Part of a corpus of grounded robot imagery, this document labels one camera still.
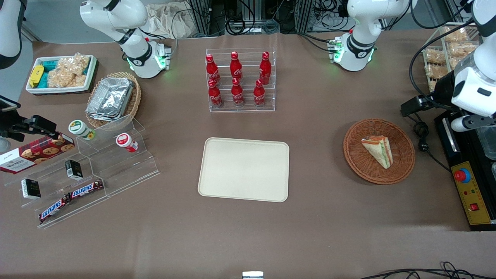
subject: beige tray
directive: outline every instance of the beige tray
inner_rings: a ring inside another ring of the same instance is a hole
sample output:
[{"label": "beige tray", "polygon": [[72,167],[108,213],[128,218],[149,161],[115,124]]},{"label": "beige tray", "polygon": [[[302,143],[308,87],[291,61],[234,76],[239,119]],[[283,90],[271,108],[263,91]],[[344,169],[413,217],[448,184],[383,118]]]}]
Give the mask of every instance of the beige tray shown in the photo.
[{"label": "beige tray", "polygon": [[206,197],[281,203],[288,198],[288,178],[285,142],[209,138],[198,192]]}]

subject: walkers cookie box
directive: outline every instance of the walkers cookie box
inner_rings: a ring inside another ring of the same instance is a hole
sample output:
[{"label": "walkers cookie box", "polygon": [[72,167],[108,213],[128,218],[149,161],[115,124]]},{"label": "walkers cookie box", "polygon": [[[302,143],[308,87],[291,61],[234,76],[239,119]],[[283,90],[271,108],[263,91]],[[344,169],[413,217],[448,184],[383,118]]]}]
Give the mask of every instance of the walkers cookie box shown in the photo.
[{"label": "walkers cookie box", "polygon": [[18,173],[74,148],[74,141],[59,132],[58,139],[42,137],[0,155],[0,170]]}]

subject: small jar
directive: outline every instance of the small jar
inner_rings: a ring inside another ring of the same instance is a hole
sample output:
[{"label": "small jar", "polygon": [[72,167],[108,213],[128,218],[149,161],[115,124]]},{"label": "small jar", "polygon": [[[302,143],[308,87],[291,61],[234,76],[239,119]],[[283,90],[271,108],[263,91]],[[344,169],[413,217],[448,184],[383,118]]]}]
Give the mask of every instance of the small jar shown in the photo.
[{"label": "small jar", "polygon": [[138,150],[138,143],[135,142],[129,134],[122,133],[117,136],[116,143],[118,146],[125,148],[127,151],[133,153]]},{"label": "small jar", "polygon": [[69,124],[69,132],[81,137],[83,140],[92,140],[95,137],[95,130],[88,128],[81,120],[72,121]]}]

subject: white plastic tray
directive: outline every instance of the white plastic tray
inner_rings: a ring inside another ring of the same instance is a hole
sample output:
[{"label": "white plastic tray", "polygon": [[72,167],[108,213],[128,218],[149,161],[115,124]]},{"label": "white plastic tray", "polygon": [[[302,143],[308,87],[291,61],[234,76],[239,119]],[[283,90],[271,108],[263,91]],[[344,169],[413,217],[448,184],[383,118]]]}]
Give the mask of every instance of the white plastic tray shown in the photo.
[{"label": "white plastic tray", "polygon": [[[93,79],[93,74],[95,73],[95,67],[97,62],[96,57],[94,57],[93,55],[88,55],[88,56],[90,57],[90,63],[88,65],[88,72],[86,73],[86,80],[84,81],[83,86],[63,87],[63,88],[32,88],[28,80],[28,82],[26,83],[26,91],[28,91],[33,95],[58,95],[58,94],[77,93],[88,90],[91,85],[91,80]],[[72,57],[72,56],[39,57],[35,60],[34,65],[31,68],[31,71],[29,72],[29,75],[31,75],[31,72],[33,71],[34,67],[42,64],[44,61],[59,60],[60,58],[66,58],[66,57]]]},{"label": "white plastic tray", "polygon": [[288,198],[288,179],[285,142],[209,138],[198,192],[206,197],[281,203]]}]

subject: foil container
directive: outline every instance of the foil container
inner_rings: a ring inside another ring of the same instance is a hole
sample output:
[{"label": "foil container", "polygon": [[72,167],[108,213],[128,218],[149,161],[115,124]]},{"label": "foil container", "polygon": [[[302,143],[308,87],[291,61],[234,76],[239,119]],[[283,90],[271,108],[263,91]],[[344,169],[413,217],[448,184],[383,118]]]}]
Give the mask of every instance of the foil container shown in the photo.
[{"label": "foil container", "polygon": [[104,78],[86,107],[86,113],[97,120],[113,121],[120,118],[125,112],[133,87],[133,82],[127,78]]}]

